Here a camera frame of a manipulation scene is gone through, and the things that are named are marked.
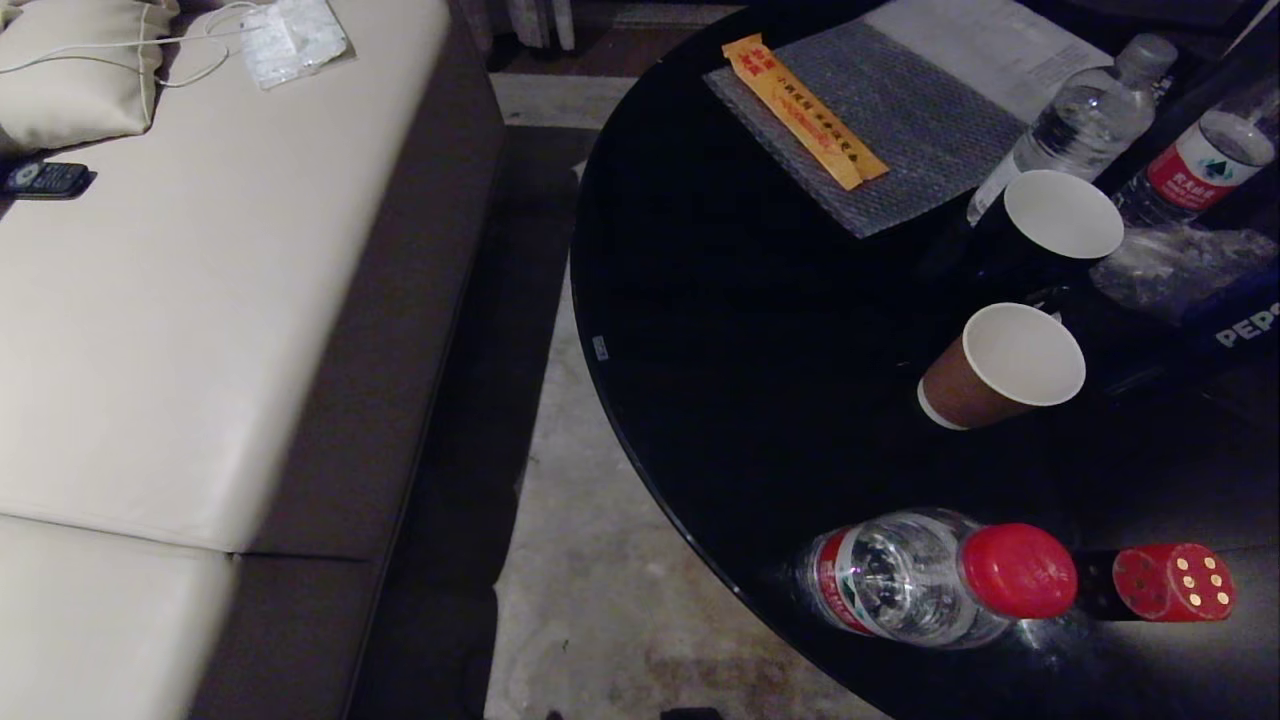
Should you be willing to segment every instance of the brown paper cup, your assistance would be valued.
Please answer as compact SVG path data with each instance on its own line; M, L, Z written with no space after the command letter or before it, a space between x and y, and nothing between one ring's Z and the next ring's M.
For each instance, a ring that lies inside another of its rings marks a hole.
M1060 405L1084 387L1084 354L1061 323L1028 305L974 313L960 337L920 378L916 400L952 430L992 425Z

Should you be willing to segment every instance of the plastic water bottle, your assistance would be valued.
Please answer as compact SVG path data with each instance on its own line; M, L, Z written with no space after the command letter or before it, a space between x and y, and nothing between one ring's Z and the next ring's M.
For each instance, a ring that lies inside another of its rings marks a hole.
M1275 73L1234 92L1134 176L1111 201L1129 227L1189 223L1276 156Z
M1076 593L1071 556L1044 530L941 509L828 533L795 575L805 605L840 629L948 650L991 642L1019 618L1062 615Z
M1110 68L1066 78L1036 123L1014 143L969 202L969 224L1028 170L1059 170L1093 182L1156 119L1152 85L1178 59L1158 35L1139 35Z

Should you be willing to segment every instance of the placemat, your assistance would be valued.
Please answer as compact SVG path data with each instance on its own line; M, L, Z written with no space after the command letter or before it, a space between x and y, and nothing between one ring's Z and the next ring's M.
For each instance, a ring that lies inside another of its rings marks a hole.
M856 237L909 220L973 188L1025 128L995 102L863 20L773 53L888 164L888 174L845 191L727 64L704 79L782 167Z

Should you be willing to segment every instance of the white cable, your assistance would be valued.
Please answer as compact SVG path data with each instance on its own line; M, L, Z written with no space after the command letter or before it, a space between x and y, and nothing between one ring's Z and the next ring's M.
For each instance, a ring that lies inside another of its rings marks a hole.
M232 56L230 47L228 47L225 42L221 42L221 41L219 41L216 38L219 38L219 37L239 36L244 31L237 29L237 31L232 31L232 32L210 32L210 29L216 28L219 24L221 24L221 23L224 23L224 22L228 20L228 18L225 18L225 17L218 18L219 14L221 14L225 10L234 9L234 8L252 8L252 9L259 9L259 8L262 8L262 5L259 5L256 3L248 3L247 0L241 0L241 1L237 1L237 3L228 3L227 5L223 5L221 8L214 10L212 13L207 13L207 14L205 14L205 15L202 15L200 18L200 20L204 23L204 29L201 31L201 35L188 35L186 37L165 37L165 38L161 38L161 40L134 40L134 41L129 41L129 42L86 42L86 44L79 44L79 45L64 45L61 47L55 47L55 49L50 50L49 53L45 53L44 55L40 55L38 58L32 58L31 60L27 60L26 63L18 63L17 65L10 65L8 68L0 68L0 74L15 73L18 70L27 69L27 68L29 68L32 65L38 65L40 63L51 63L54 60L91 60L91 61L95 61L95 63L106 63L108 65L115 65L115 67L119 67L119 68L124 68L124 69L127 69L129 72L134 72L134 73L138 73L141 76L141 74L143 74L142 69L141 69L141 65L138 65L138 67L125 65L124 63L116 63L115 60L106 60L104 58L92 58L92 56L88 56L88 55L63 55L63 53L69 53L72 50L109 50L109 49L114 49L114 47L141 47L143 45L173 45L173 44L177 44L177 42L187 42L188 40L209 40L211 42L216 42L218 45L220 45L221 49L223 49L223 56L219 58L218 60L215 60L214 63L211 63L210 65L207 65L206 68L204 68L204 69L198 70L197 73L192 74L191 77L188 77L186 79L182 79L182 81L163 81L163 79L159 79L159 78L156 79L156 82L159 85L163 85L165 87L186 87L186 86L188 86L188 85L191 85L193 82L198 82L198 81L205 79L206 77L209 77L210 74L214 73L214 70L216 70L218 68L223 67L223 63L225 63L227 59ZM218 18L218 22L210 24L210 20L212 20L214 18Z

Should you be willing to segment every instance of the charging cable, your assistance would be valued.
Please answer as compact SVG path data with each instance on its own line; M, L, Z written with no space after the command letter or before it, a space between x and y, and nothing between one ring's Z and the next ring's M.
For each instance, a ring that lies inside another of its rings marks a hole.
M218 29L218 27L220 24L223 24L224 22L227 22L229 19L239 19L239 18L243 18L247 14L247 13L241 13L241 14L238 14L236 17L228 17L224 13L227 10L233 10L233 9L243 9L243 10L250 10L251 12L251 10L256 10L256 9L261 8L261 6L262 5L259 5L257 3L248 3L247 0L239 0L237 3L228 3L227 5L223 5L221 8L214 10L211 13L206 13L205 15L201 15L201 18L198 20L201 23L200 35L189 35L188 33L184 37L165 37L163 40L134 40L132 42L92 42L92 44L81 44L81 45L64 45L61 47L55 47L55 49L50 50L49 53L45 53L44 55L40 55L38 58L32 58L31 60L27 60L26 63L19 63L17 65L10 65L8 68L0 68L0 76L8 74L8 73L15 73L18 70L27 69L27 68L29 68L32 65L37 65L40 63L51 63L54 60L91 60L91 61L95 61L95 63L105 63L108 65L115 65L115 67L119 67L119 68L124 68L124 69L127 69L129 72L134 72L134 73L138 73L140 76L142 76L143 73L141 70L141 63L140 63L138 67L133 67L133 65L125 65L124 63L116 63L115 60L106 60L106 59L102 59L102 58L93 58L93 56L90 56L90 55L63 55L63 53L70 53L73 50L108 50L108 49L113 49L113 47L142 47L145 45L174 45L174 44L178 44L178 42L187 42L188 40L207 40L207 41L214 42L218 46L220 46L223 49L223 54L221 54L223 56L219 58L218 60L212 61L207 67L202 68L201 70L196 72L191 77L187 77L187 78L180 79L180 81L172 81L172 79L170 81L165 81L165 79L156 78L156 83L163 85L164 87L186 87L188 85L200 82L200 81L205 79L206 77L209 77L218 68L223 67L223 63L225 63L232 56L232 49L228 47L228 45L225 42L223 42L221 40L218 40L219 37L239 36L242 32L250 32L250 31L246 31L246 29L229 31L229 32L215 32Z

